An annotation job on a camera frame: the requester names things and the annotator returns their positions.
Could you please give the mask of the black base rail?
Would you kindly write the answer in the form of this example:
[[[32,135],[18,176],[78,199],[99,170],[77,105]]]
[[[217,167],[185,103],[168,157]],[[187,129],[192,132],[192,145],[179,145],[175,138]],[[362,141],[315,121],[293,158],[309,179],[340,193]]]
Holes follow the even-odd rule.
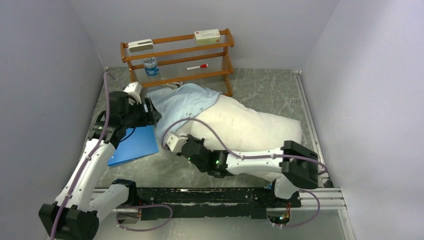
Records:
[[[250,217],[267,219],[269,209],[301,207],[300,194],[281,199],[264,187],[170,188],[139,187],[142,220]]]

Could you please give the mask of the white pillow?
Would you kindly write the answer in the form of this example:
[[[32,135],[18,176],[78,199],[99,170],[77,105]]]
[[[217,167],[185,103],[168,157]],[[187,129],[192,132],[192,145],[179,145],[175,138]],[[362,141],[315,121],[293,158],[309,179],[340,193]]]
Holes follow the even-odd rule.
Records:
[[[285,141],[302,142],[298,120],[256,111],[227,96],[184,124],[180,131],[203,138],[210,150],[255,152],[282,147]]]

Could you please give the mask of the blue flat board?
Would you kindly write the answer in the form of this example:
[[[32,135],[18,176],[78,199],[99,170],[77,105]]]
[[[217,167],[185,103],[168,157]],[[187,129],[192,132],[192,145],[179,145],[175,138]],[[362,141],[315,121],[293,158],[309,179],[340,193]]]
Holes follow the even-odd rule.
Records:
[[[158,152],[155,128],[152,125],[129,128],[107,165],[116,167]]]

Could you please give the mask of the white eraser block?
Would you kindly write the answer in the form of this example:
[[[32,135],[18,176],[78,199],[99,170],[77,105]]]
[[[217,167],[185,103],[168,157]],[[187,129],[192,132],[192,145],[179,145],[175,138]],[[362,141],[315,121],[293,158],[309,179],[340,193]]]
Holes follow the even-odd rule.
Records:
[[[138,41],[129,42],[128,50],[130,53],[147,51],[154,48],[154,43],[152,39],[143,39]]]

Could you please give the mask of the red capped white marker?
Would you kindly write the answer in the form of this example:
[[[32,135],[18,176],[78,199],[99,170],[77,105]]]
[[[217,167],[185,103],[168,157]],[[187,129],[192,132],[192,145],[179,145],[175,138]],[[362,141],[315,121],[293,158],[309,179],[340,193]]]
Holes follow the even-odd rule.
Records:
[[[204,68],[207,68],[208,66],[209,65],[207,63],[205,63],[205,64],[201,64],[201,65],[197,65],[197,66],[187,67],[186,70],[191,71],[191,70],[196,70],[196,69],[204,69]]]

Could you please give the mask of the aluminium table edge rail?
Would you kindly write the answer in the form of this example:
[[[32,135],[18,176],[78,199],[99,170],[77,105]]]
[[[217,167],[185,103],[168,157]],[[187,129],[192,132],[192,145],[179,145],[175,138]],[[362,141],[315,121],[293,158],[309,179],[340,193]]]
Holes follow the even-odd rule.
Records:
[[[301,70],[294,70],[293,74],[296,78],[297,89],[301,96],[301,102],[303,104],[303,111],[305,115],[305,122],[308,127],[310,135],[310,141],[313,149],[318,153],[318,160],[321,163],[325,162],[323,157],[323,151],[320,145],[320,141],[317,135],[317,131],[314,125],[312,114],[310,111],[310,105],[306,97],[306,92],[303,87],[301,80]],[[354,230],[351,225],[351,221],[348,214],[346,201],[339,187],[333,187],[331,184],[331,178],[328,173],[319,176],[319,188],[314,190],[313,193],[317,196],[320,202],[320,211],[333,211],[338,215],[339,227],[342,231],[344,240],[354,240],[356,238]]]

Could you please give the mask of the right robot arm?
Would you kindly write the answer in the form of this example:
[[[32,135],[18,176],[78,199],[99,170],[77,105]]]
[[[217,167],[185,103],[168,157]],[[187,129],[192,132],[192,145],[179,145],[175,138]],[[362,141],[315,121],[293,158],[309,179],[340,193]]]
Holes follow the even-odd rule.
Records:
[[[209,150],[204,139],[192,135],[171,136],[166,144],[172,152],[185,157],[202,173],[215,178],[239,174],[276,174],[271,179],[273,191],[270,202],[282,207],[298,190],[315,190],[319,187],[318,154],[286,140],[282,147],[266,151],[240,152],[229,149]]]

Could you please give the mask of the wooden shelf rack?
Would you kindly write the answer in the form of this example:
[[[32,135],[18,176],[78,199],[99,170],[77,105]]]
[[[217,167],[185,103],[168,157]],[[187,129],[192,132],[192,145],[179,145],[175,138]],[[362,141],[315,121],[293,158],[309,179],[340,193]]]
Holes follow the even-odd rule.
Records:
[[[144,88],[157,87],[173,82],[187,82],[196,79],[222,77],[226,92],[231,97],[233,89],[229,75],[234,72],[230,60],[229,49],[235,41],[231,31],[220,30],[220,42],[197,45],[194,34],[171,36],[153,39],[154,48],[139,52],[129,52],[128,42],[120,43],[120,58],[128,65],[130,81],[139,82]],[[159,73],[148,76],[143,59],[155,57]],[[188,67],[208,64],[207,68],[186,70]]]

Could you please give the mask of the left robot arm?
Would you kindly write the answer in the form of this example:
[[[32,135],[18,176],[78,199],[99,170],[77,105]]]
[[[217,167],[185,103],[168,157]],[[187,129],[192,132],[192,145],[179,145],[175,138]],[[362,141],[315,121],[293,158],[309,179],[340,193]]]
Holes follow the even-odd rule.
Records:
[[[44,203],[38,212],[52,240],[92,240],[100,223],[114,209],[141,203],[132,180],[116,179],[98,198],[92,199],[92,194],[126,131],[155,125],[160,118],[152,101],[135,91],[113,91],[107,95],[105,119],[89,131],[81,159],[68,183],[53,203]]]

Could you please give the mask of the white box with red label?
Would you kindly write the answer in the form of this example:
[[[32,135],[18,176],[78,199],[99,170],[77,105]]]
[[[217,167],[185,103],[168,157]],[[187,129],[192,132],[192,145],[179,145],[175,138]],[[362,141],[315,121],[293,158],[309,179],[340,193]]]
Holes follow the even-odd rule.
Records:
[[[218,29],[199,30],[194,32],[194,39],[197,45],[216,44],[221,41],[221,34]]]

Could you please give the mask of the light blue pillowcase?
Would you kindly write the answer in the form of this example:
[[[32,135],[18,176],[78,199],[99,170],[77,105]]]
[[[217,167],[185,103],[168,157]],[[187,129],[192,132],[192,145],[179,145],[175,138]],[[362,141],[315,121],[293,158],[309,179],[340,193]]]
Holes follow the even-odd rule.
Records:
[[[155,135],[164,146],[163,136],[170,132],[177,132],[184,124],[179,122],[169,127],[174,122],[185,118],[196,118],[202,112],[215,105],[222,97],[222,93],[208,87],[194,83],[183,84],[178,88],[170,86],[150,87],[146,96],[150,98],[155,109],[161,114],[156,124]]]

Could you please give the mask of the small stapler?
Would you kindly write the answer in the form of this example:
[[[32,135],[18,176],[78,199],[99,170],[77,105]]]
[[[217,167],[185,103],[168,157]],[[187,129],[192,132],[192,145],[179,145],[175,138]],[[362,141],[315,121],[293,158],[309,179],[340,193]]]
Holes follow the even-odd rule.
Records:
[[[162,84],[161,87],[171,88],[171,89],[177,89],[182,86],[181,82],[171,82],[171,83],[165,83]]]

